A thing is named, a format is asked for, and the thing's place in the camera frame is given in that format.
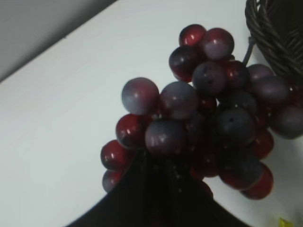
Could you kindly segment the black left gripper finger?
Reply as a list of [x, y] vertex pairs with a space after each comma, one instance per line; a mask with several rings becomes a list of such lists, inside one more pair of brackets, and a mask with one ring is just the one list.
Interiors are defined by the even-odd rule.
[[73, 227], [243, 227], [183, 162], [139, 152], [106, 196]]

